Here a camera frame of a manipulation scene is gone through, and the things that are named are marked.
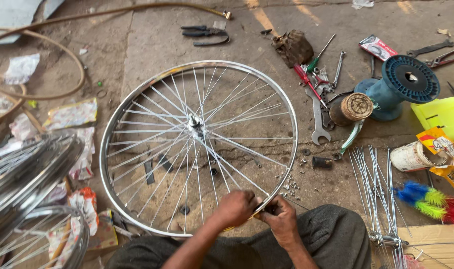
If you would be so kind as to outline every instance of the blue plastic spool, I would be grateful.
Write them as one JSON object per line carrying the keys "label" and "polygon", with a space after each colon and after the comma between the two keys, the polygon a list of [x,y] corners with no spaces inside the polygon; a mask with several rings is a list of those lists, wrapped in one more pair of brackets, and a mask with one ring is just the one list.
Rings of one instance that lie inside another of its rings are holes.
{"label": "blue plastic spool", "polygon": [[401,103],[409,101],[423,104],[439,95],[439,82],[433,71],[423,62],[406,56],[388,58],[381,67],[382,79],[367,78],[355,86],[355,92],[368,95],[380,109],[370,117],[378,121],[398,118],[403,110]]}

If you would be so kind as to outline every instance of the green screwdriver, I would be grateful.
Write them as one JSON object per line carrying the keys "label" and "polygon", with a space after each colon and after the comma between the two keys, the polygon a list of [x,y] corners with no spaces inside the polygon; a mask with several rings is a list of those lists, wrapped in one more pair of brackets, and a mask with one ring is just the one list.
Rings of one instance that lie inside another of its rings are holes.
{"label": "green screwdriver", "polygon": [[320,54],[314,58],[314,61],[311,62],[308,67],[307,67],[307,72],[308,73],[312,73],[314,71],[314,68],[316,67],[316,65],[318,64],[318,60],[320,59],[320,56],[322,55],[322,53],[325,51],[326,47],[328,47],[328,45],[330,44],[330,42],[332,41],[332,39],[335,37],[336,34],[333,34],[332,35],[332,38],[330,40],[328,40],[328,43],[325,45],[325,47],[322,49],[322,52],[320,52]]}

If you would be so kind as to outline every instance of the red screwdriver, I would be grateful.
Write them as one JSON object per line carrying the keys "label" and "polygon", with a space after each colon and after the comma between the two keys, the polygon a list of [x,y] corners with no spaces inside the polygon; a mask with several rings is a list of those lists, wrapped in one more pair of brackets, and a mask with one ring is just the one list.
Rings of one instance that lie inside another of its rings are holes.
{"label": "red screwdriver", "polygon": [[322,103],[323,107],[325,107],[326,109],[328,109],[328,107],[326,107],[326,104],[325,102],[322,100],[322,98],[320,97],[320,95],[318,95],[318,93],[316,92],[316,90],[314,89],[314,86],[312,85],[312,83],[310,82],[310,79],[308,78],[307,74],[305,73],[305,71],[302,69],[302,67],[299,65],[299,64],[294,64],[293,65],[293,69],[295,70],[295,72],[297,72],[298,76],[300,77],[300,80],[302,80],[302,83],[310,86],[310,89],[312,89],[312,91],[315,93],[315,95],[317,96],[317,98],[320,100],[320,103]]}

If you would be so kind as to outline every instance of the gray trousers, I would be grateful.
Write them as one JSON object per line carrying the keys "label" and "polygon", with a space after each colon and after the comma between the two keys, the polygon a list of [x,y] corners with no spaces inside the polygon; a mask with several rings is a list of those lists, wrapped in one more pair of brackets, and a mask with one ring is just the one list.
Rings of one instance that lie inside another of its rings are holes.
{"label": "gray trousers", "polygon": [[[329,204],[299,215],[297,223],[303,244],[319,268],[370,268],[367,229],[357,213]],[[160,268],[181,244],[171,238],[141,237],[119,248],[105,268]],[[219,237],[201,268],[291,269],[293,264],[267,229],[252,237]]]}

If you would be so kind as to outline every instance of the blue feathers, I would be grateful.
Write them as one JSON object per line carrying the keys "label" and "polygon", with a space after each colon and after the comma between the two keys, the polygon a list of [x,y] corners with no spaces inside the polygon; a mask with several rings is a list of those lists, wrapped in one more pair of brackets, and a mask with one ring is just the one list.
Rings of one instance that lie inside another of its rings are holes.
{"label": "blue feathers", "polygon": [[398,199],[412,206],[414,206],[417,201],[423,200],[427,192],[429,192],[428,186],[413,181],[406,182],[402,191],[399,189],[394,190],[396,191]]}

